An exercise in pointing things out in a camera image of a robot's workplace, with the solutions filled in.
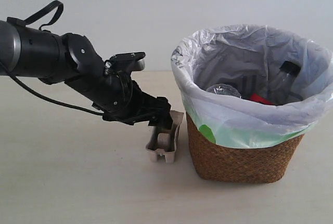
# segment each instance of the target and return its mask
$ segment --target green sticker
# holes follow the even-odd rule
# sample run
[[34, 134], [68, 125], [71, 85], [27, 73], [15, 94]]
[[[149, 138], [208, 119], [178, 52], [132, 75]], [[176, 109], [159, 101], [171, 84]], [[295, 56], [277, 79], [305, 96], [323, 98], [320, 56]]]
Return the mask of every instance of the green sticker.
[[215, 140], [214, 134], [213, 134], [212, 130], [206, 124], [201, 125], [200, 128], [199, 128], [199, 131], [210, 142], [216, 144], [216, 140]]

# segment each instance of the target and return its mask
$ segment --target black robotic arm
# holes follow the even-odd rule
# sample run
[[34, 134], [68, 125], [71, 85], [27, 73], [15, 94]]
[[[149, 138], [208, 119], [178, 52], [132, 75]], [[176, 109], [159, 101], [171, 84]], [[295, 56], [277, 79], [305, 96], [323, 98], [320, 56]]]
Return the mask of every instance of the black robotic arm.
[[[57, 11], [48, 24], [41, 25], [38, 30], [27, 27], [55, 8]], [[103, 61], [85, 36], [73, 33], [59, 36], [42, 30], [43, 26], [55, 23], [62, 12], [63, 4], [53, 1], [25, 20], [8, 17], [7, 21], [0, 21], [0, 75], [10, 76], [44, 100], [101, 115], [105, 121], [129, 125], [149, 121], [150, 126], [170, 129], [172, 118], [168, 100], [141, 91], [131, 79], [132, 71], [143, 69], [145, 53], [118, 54]], [[17, 76], [36, 77], [48, 85], [64, 82], [91, 100], [92, 106], [100, 112], [42, 96]]]

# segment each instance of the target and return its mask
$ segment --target wicker basket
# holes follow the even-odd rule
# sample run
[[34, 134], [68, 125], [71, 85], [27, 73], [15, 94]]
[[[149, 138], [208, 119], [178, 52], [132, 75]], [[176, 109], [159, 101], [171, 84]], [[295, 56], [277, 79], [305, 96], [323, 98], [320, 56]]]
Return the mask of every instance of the wicker basket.
[[211, 143], [186, 114], [189, 151], [202, 179], [272, 183], [280, 180], [303, 135], [270, 148], [232, 149]]

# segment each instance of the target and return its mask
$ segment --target garbage bag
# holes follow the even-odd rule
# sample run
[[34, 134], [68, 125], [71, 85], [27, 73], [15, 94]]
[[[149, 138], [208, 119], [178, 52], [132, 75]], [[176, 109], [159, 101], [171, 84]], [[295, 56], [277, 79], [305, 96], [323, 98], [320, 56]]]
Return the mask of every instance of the garbage bag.
[[[301, 67], [287, 104], [247, 100], [274, 78], [284, 61]], [[333, 106], [332, 52], [295, 33], [260, 25], [203, 29], [184, 38], [171, 67], [186, 112], [211, 142], [267, 148], [306, 133]], [[206, 92], [233, 85], [242, 98]]]

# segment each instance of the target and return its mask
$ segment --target white table surface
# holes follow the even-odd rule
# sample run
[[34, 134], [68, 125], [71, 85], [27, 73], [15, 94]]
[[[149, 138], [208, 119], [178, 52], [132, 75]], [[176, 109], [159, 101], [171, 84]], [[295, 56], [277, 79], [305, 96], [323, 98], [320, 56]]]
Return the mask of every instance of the white table surface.
[[[184, 111], [171, 72], [138, 72], [140, 87]], [[24, 79], [68, 103], [65, 85]], [[127, 126], [44, 102], [0, 78], [0, 223], [332, 223], [333, 114], [299, 145], [282, 180], [243, 185], [200, 179], [186, 120], [174, 164], [150, 162], [147, 123]]]

